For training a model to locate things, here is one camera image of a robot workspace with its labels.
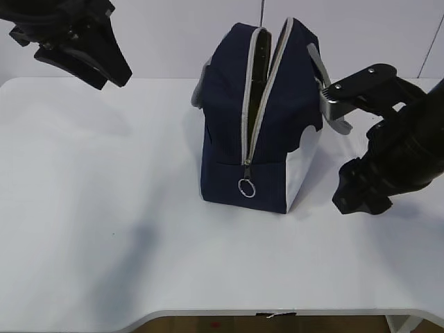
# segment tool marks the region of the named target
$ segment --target navy blue bag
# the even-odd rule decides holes
[[[318,38],[297,19],[268,71],[270,49],[265,28],[236,24],[205,65],[193,97],[205,113],[200,185],[206,201],[285,214],[316,152],[325,78]]]

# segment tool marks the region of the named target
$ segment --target white wall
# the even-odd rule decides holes
[[[441,24],[435,43],[430,50],[427,62],[421,72],[421,78],[444,77],[444,24]]]
[[[444,13],[443,0],[266,0],[264,25],[278,35],[292,15],[321,41],[330,76],[377,62],[415,78]]]
[[[136,78],[195,78],[236,22],[257,25],[261,0],[112,0],[114,31]],[[321,40],[332,77],[375,62],[416,77],[438,29],[444,0],[266,0],[264,25],[278,37],[287,16],[300,19]],[[33,59],[0,22],[0,84],[15,76],[66,76]],[[423,75],[444,75],[444,32]]]
[[[134,77],[195,78],[230,27],[258,25],[261,0],[112,0],[114,32]],[[0,76],[66,76],[33,59],[0,22]]]

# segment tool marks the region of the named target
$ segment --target gray strap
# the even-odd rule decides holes
[[[314,64],[316,65],[316,67],[318,68],[318,70],[321,73],[322,79],[323,79],[323,84],[320,83],[318,80],[318,84],[319,84],[319,90],[321,91],[323,88],[323,85],[325,87],[329,87],[332,84],[332,81],[330,80],[330,77],[328,76],[328,72],[327,69],[325,68],[325,65],[321,59],[321,55],[319,54],[318,49],[316,48],[316,45],[311,43],[309,45],[307,45],[307,50],[308,53],[311,57],[311,59],[313,60]],[[333,128],[336,132],[338,132],[339,134],[342,135],[349,135],[350,132],[353,129],[353,126],[351,126],[344,117],[341,117],[337,120],[330,120],[328,119],[328,116],[326,114],[323,114],[324,119],[328,122],[328,124],[330,125],[331,128]]]
[[[211,58],[208,59],[208,61],[203,65],[202,68],[202,74],[200,75],[199,82],[197,83],[196,88],[194,88],[193,96],[191,98],[191,104],[195,108],[201,109],[203,107],[202,105],[202,86],[203,86],[203,79],[205,77],[205,74],[207,73],[208,66],[211,65]]]

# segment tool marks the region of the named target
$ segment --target zipper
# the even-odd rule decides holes
[[[253,161],[255,150],[256,150],[256,144],[257,144],[257,138],[259,137],[260,128],[262,127],[262,121],[264,120],[264,114],[265,114],[265,108],[266,104],[268,102],[268,98],[271,93],[271,89],[273,88],[273,84],[275,82],[276,75],[278,73],[278,69],[280,66],[280,62],[282,60],[282,56],[284,54],[284,50],[287,46],[287,42],[291,33],[291,29],[293,28],[293,19],[288,18],[286,21],[286,24],[284,26],[284,30],[281,33],[280,42],[278,43],[275,54],[273,56],[273,63],[270,70],[270,75],[267,79],[266,77],[266,71],[268,70],[268,63],[269,63],[269,57],[266,59],[265,63],[265,87],[261,93],[260,96],[260,102],[259,107],[257,109],[257,112],[255,114],[252,114],[254,112],[251,112],[250,104],[251,104],[251,90],[253,87],[253,69],[255,64],[255,54],[256,54],[256,46],[257,46],[257,40],[259,34],[264,31],[265,33],[269,35],[269,33],[263,29],[258,28],[256,29],[251,37],[250,41],[250,50],[248,52],[248,64],[247,64],[247,74],[246,74],[246,86],[245,86],[245,93],[244,93],[244,104],[242,105],[242,119],[241,119],[241,164],[245,166],[244,169],[244,178],[239,181],[238,187],[239,191],[246,197],[246,198],[253,198],[256,195],[256,188],[251,181],[251,163]],[[254,116],[254,126],[250,127],[250,130],[248,128],[248,123],[251,122],[253,119],[251,117]],[[242,185],[246,183],[248,184],[253,194],[247,194],[244,190]]]

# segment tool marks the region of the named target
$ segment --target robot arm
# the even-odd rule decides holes
[[[102,89],[124,86],[132,76],[112,30],[109,0],[0,0],[0,19],[20,45],[39,44],[35,59]]]
[[[367,132],[368,152],[339,171],[333,202],[343,214],[381,214],[389,197],[419,191],[444,173],[444,80],[430,93],[377,64],[322,92],[332,120],[359,108],[383,118]],[[405,106],[396,112],[393,106]]]

